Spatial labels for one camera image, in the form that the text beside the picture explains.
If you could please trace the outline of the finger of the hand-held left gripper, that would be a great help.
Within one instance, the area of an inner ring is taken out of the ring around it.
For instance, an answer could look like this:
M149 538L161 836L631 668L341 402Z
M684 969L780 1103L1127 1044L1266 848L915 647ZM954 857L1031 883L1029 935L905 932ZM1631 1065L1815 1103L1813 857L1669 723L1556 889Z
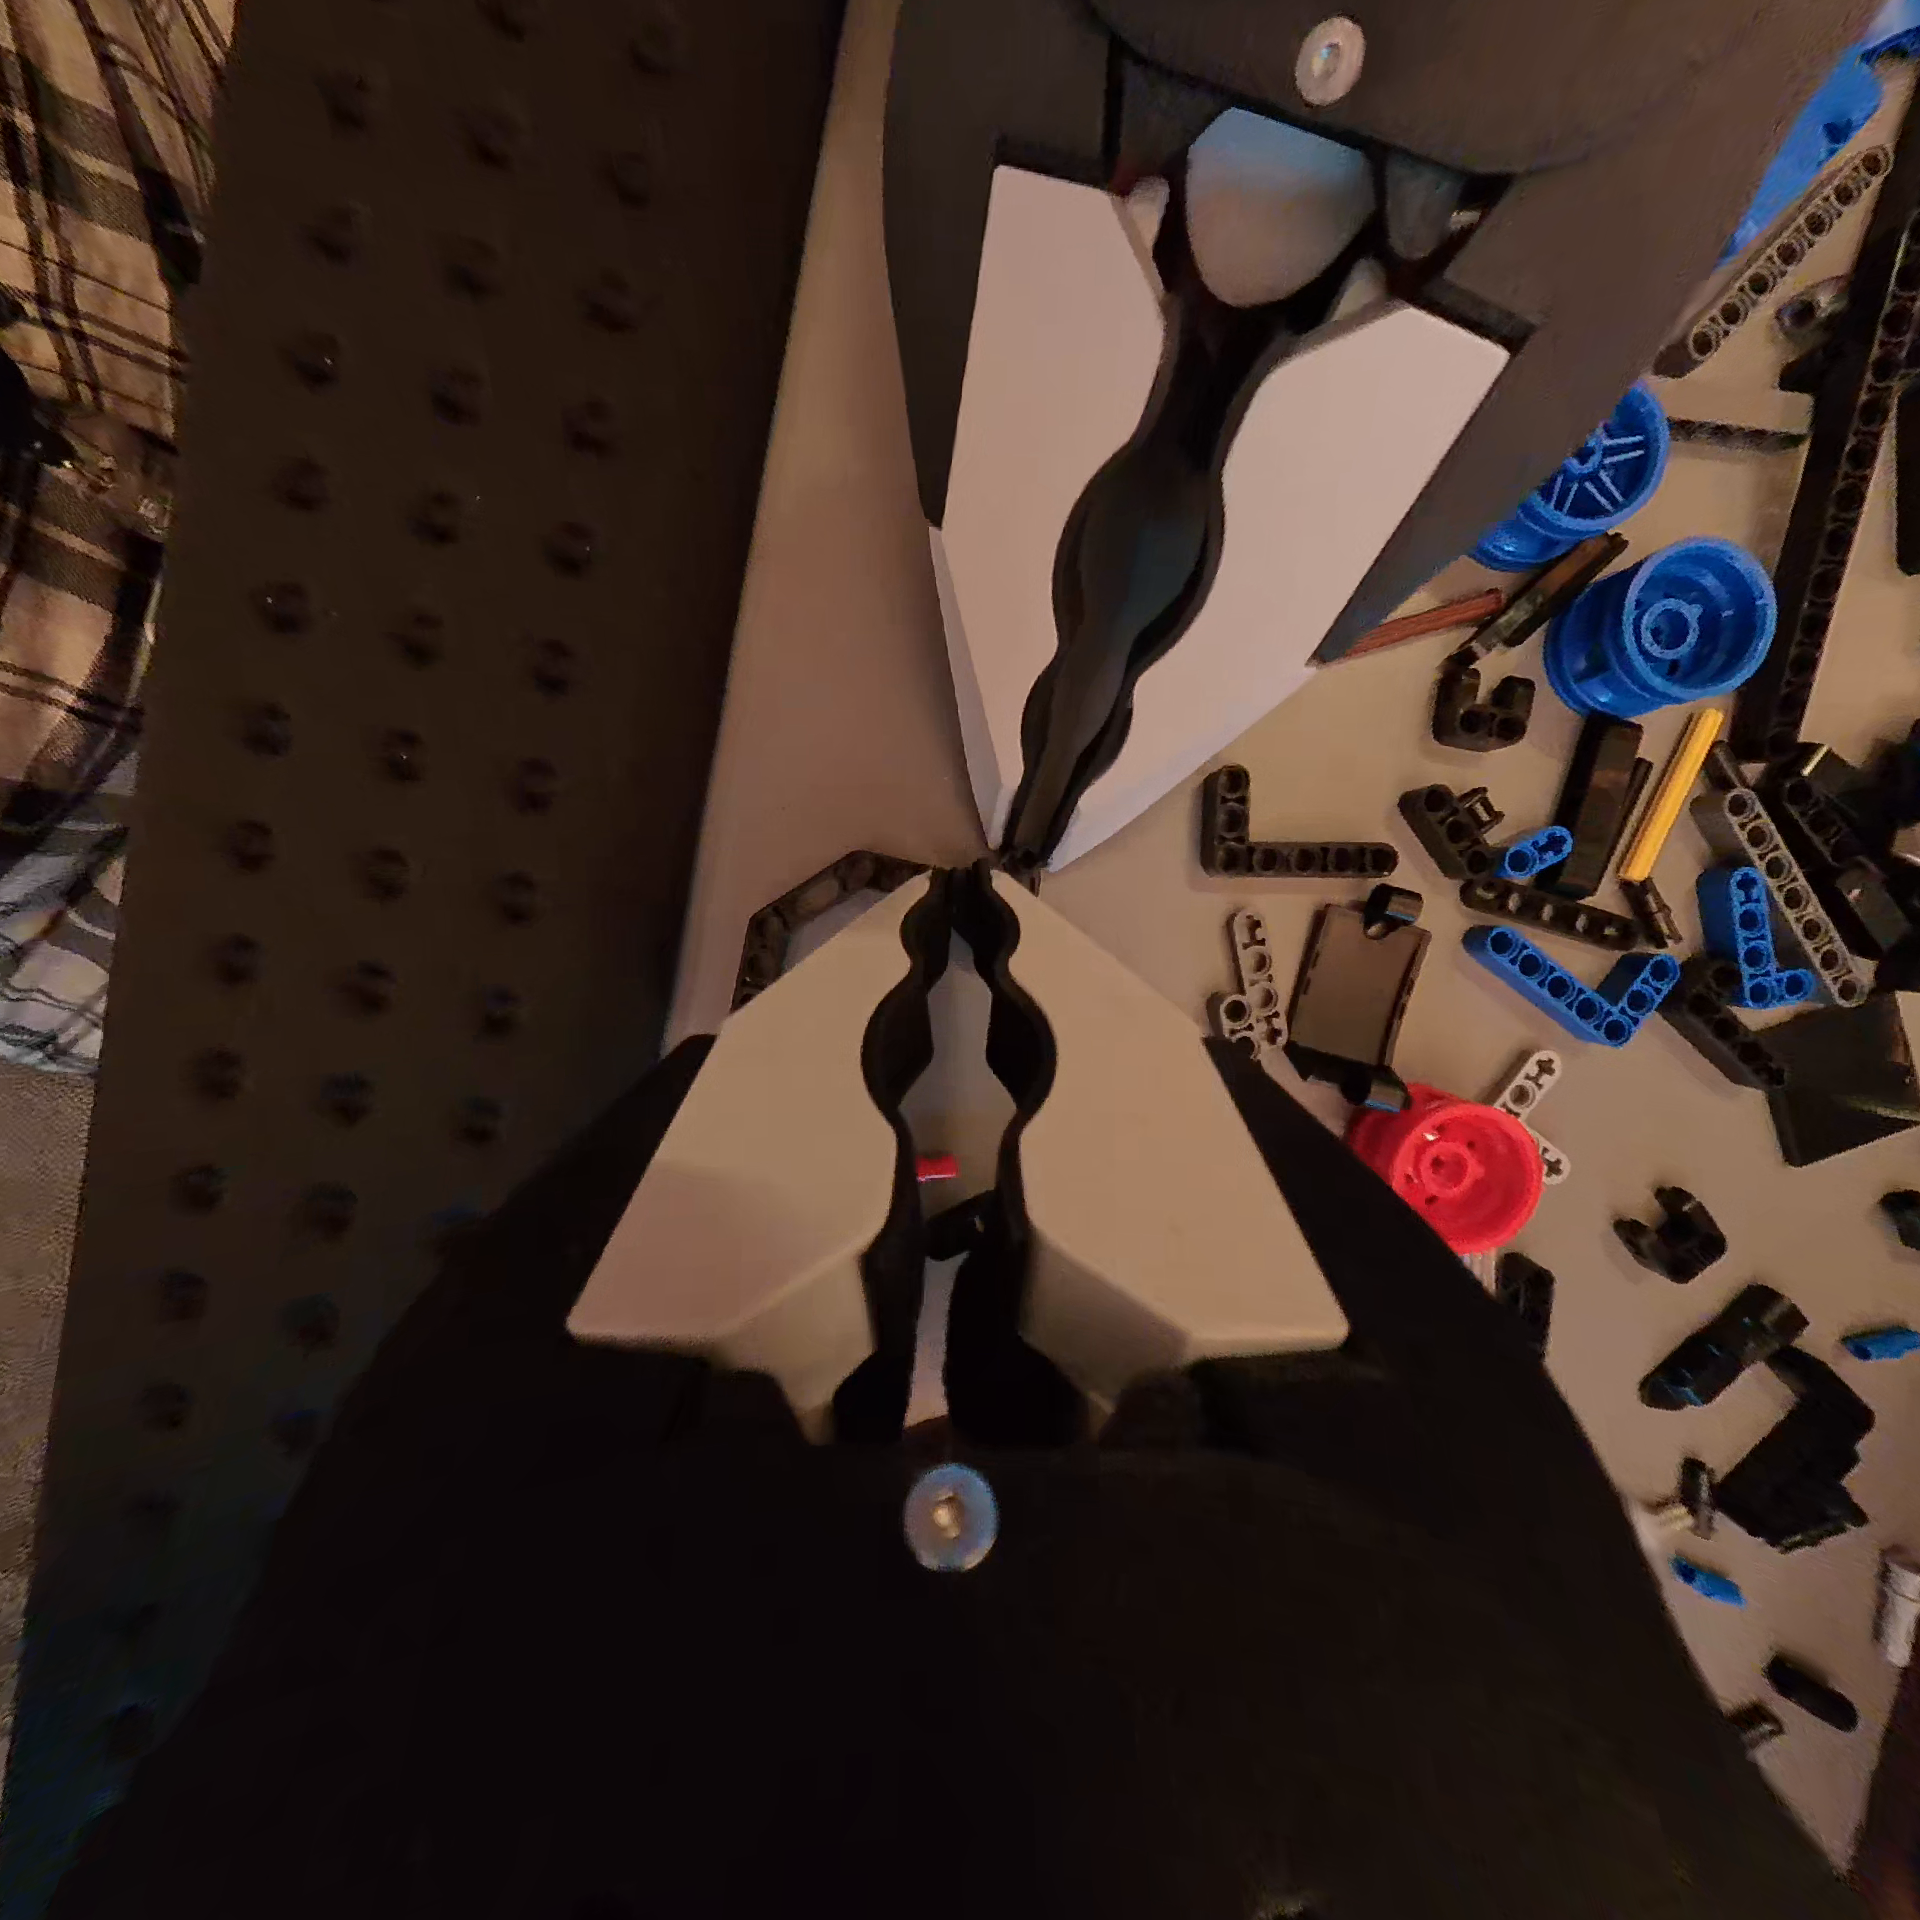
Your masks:
M1213 584L1140 675L1127 741L1077 803L1055 873L1308 683L1315 649L1506 361L1505 346L1388 300L1317 330L1264 378L1224 464Z
M929 531L986 847L1025 775L1026 698L1058 647L1055 569L1093 473L1162 371L1169 184L1116 196L1002 165L976 276L944 514Z

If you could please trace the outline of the long grey beam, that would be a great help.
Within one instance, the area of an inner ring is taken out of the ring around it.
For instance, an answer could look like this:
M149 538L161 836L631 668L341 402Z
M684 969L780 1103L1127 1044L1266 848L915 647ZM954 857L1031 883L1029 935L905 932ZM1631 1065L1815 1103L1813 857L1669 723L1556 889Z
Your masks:
M1689 804L1693 825L1729 868L1752 868L1754 911L1764 927L1770 971L1803 973L1808 1000L1842 1011L1871 997L1867 976L1845 947L1815 888L1789 852L1785 832L1748 786L1715 789Z

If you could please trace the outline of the black flat clip panel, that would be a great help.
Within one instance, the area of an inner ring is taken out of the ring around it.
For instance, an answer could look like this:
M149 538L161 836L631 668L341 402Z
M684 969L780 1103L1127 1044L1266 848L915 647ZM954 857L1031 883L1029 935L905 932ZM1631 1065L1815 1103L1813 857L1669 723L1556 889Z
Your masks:
M1357 904L1319 905L1287 1007L1297 1074L1357 1112L1403 1114L1396 1043L1428 941L1424 896L1392 883Z

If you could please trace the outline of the black studded base plate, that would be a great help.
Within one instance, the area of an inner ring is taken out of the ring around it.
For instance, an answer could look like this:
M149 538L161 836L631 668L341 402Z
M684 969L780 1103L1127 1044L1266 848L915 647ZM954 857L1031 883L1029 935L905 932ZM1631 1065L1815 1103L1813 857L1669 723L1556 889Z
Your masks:
M847 12L235 12L4 1916L460 1229L658 1052Z

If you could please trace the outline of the black bent frame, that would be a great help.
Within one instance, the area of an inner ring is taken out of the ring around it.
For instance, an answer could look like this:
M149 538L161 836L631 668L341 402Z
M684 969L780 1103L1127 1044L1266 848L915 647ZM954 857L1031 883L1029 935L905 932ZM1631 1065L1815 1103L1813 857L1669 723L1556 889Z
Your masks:
M1777 1426L1717 1480L1715 1513L1777 1553L1801 1553L1863 1529L1850 1490L1874 1410L1829 1362L1788 1347L1768 1359L1792 1404Z

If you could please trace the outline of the black angled long beam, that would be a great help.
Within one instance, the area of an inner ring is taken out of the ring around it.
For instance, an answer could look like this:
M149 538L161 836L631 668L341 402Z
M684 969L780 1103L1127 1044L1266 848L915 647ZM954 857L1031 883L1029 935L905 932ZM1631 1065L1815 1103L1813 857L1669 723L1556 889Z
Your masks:
M744 935L727 1011L740 1012L813 944L923 873L925 861L856 848L760 907Z

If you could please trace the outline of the dark grey nine-hole beam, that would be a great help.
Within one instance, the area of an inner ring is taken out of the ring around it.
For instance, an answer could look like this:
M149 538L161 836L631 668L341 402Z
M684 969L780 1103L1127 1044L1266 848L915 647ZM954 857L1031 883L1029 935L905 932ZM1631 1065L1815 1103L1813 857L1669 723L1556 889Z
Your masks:
M1835 161L1784 217L1737 260L1737 269L1653 359L1653 378L1688 378L1704 368L1777 292L1813 248L1871 201L1891 170L1891 145L1880 141Z

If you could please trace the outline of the black rectangular brick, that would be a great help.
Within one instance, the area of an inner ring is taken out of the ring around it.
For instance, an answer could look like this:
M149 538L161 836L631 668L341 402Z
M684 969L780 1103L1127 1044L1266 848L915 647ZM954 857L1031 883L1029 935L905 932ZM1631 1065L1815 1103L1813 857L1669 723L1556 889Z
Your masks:
M1643 727L1594 716L1577 735L1555 824L1570 835L1570 852L1543 877L1562 899L1592 899L1608 873L1636 792Z

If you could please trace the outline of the short black straight beam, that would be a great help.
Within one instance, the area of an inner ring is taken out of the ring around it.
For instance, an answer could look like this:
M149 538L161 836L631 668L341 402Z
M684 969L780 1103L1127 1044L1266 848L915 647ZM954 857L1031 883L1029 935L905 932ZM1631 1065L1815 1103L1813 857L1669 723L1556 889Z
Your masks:
M1471 877L1458 884L1458 900L1488 921L1594 947L1604 954L1632 954L1643 947L1641 927L1588 900L1567 900L1516 880Z

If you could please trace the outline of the red wheel rim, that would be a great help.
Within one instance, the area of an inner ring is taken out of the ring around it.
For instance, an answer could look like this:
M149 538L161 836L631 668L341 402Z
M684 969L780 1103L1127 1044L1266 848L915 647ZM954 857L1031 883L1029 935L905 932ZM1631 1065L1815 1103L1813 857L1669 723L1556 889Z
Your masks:
M1428 1083L1411 1083L1399 1112L1356 1112L1345 1143L1458 1257L1505 1248L1546 1196L1540 1148L1516 1115Z

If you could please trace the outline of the scattered small pins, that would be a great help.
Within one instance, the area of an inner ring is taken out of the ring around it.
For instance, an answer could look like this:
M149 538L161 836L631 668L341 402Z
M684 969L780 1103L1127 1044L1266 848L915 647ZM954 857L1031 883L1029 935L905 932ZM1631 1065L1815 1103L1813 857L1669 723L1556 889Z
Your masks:
M1842 1341L1842 1347L1848 1353L1867 1360L1901 1359L1907 1353L1915 1353L1915 1331L1874 1328L1865 1336L1850 1336L1848 1341ZM1768 1364L1755 1364L1748 1372L1754 1369L1770 1372ZM1677 1531L1684 1531L1689 1538L1708 1543L1715 1536L1717 1525L1729 1523L1715 1513L1712 1504L1720 1476L1721 1474L1717 1474L1706 1461L1697 1457L1684 1457L1675 1473L1671 1495L1664 1503L1649 1504L1641 1508L1643 1523L1650 1527L1667 1529L1674 1536L1677 1536ZM1684 1556L1682 1553L1674 1553L1669 1556L1669 1571L1675 1580L1682 1581L1682 1586L1688 1586L1698 1599L1735 1607L1745 1605L1745 1599L1730 1577L1712 1572L1711 1569L1706 1569L1697 1560ZM1907 1669L1915 1650L1915 1610L1915 1555L1899 1551L1885 1553L1880 1572L1874 1632L1881 1658L1897 1669ZM1853 1705L1853 1701L1784 1653L1775 1656L1768 1661L1764 1684L1777 1699L1794 1705L1799 1713L1813 1716L1815 1722L1831 1727L1835 1732L1851 1735L1859 1728L1859 1707Z

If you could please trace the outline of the blue L-shaped beam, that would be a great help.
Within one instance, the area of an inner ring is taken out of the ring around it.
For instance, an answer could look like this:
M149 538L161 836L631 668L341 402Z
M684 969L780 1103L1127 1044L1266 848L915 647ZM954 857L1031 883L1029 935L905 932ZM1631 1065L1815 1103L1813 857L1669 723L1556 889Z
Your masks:
M1604 1049L1631 1044L1682 976L1681 963L1664 952L1632 952L1601 983L1588 983L1508 927L1475 927L1463 932L1460 947L1570 1040Z

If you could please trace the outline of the black L-shaped beam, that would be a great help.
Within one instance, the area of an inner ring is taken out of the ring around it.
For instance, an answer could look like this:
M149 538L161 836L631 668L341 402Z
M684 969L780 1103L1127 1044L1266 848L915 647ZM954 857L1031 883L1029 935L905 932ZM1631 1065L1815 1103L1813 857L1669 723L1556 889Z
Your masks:
M1199 859L1225 880L1389 880L1402 852L1379 842L1276 842L1253 835L1253 780L1227 761L1203 783Z

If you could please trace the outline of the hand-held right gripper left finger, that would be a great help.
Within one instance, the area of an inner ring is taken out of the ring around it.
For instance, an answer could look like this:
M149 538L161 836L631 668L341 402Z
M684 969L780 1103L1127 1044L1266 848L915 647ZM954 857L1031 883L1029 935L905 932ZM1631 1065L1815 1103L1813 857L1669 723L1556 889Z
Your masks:
M810 1439L839 1389L909 1376L916 1149L900 1107L931 1058L948 873L913 872L736 1008L618 1219L568 1332L767 1376Z

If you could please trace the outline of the black square panel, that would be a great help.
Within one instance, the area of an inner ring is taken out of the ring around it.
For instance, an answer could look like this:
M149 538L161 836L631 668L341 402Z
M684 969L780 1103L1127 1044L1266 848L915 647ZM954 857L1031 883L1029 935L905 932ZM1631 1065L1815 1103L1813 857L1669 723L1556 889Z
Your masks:
M1762 1033L1785 1073L1768 1092L1784 1163L1811 1169L1917 1125L1915 1044L1907 997L1797 1016Z

